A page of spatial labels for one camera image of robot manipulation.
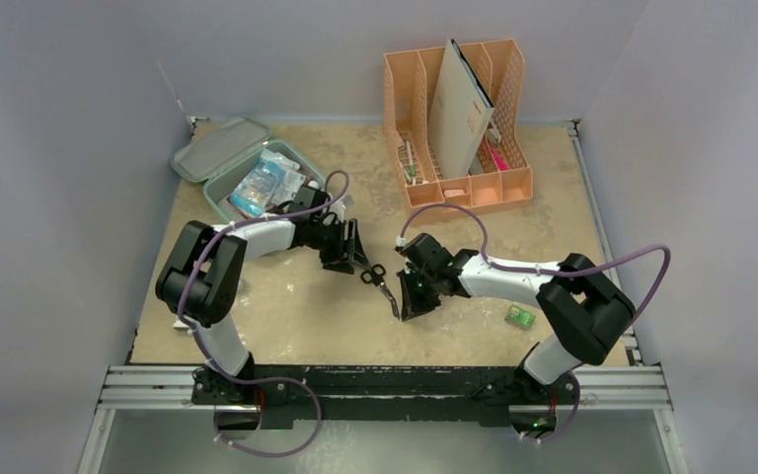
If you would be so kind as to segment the black handled scissors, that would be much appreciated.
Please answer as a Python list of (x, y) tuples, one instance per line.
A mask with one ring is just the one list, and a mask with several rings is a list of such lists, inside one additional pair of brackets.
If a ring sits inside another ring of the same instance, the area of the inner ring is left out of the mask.
[(393, 317), (400, 320), (401, 313), (399, 311), (399, 305), (394, 294), (385, 281), (386, 274), (386, 269), (381, 264), (375, 264), (364, 270), (360, 274), (360, 278), (363, 283), (371, 284), (380, 290), (380, 292), (390, 303)]

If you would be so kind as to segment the clear bag alcohol pads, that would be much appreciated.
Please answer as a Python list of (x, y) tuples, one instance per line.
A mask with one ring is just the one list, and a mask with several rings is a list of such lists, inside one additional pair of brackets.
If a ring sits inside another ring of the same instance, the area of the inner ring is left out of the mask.
[(306, 182), (306, 175), (293, 170), (285, 170), (272, 191), (268, 206), (274, 207), (293, 200)]

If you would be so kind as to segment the small green box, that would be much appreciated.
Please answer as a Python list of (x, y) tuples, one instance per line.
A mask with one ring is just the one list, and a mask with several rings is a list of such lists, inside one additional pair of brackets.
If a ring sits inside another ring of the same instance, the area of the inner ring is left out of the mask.
[(505, 315), (505, 321), (523, 330), (530, 330), (535, 323), (535, 315), (522, 307), (512, 304)]

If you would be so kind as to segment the blue wet wipes pack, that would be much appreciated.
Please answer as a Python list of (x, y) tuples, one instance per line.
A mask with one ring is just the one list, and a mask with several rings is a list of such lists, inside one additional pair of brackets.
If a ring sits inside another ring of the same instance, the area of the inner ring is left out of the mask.
[(287, 171), (277, 162), (260, 159), (235, 187), (228, 201), (247, 217), (261, 216), (280, 188)]

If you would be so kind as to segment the white blue mask packet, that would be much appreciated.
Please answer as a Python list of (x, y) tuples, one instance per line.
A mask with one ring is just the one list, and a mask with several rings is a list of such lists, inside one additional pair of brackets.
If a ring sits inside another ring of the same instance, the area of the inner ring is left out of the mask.
[(289, 169), (293, 171), (300, 169), (300, 165), (297, 162), (287, 158), (282, 153), (271, 151), (267, 148), (264, 148), (262, 150), (260, 159), (267, 162), (275, 163), (276, 165), (280, 166), (283, 169)]

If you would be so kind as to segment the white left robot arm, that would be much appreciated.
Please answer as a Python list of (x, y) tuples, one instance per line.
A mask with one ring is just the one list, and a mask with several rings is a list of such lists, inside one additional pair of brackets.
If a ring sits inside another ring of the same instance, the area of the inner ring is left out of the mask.
[(219, 373), (216, 390), (229, 403), (254, 394), (255, 378), (244, 370), (252, 355), (241, 342), (230, 310), (243, 265), (294, 248), (318, 251), (323, 269), (354, 275), (372, 264), (357, 234), (357, 222), (328, 193), (302, 186), (296, 196), (261, 217), (227, 225), (188, 222), (155, 283), (155, 294), (192, 330), (209, 368)]

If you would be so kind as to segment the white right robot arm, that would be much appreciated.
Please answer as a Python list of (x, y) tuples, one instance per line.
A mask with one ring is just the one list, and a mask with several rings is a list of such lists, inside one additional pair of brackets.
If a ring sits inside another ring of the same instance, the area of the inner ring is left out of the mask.
[(549, 394), (568, 371), (602, 363), (636, 316), (630, 298), (582, 254), (523, 272), (517, 261), (487, 260), (479, 251), (451, 254), (427, 233), (398, 238), (396, 250), (406, 260), (398, 273), (406, 316), (434, 310), (443, 296), (502, 299), (544, 314), (553, 334), (514, 376), (517, 394), (529, 402)]

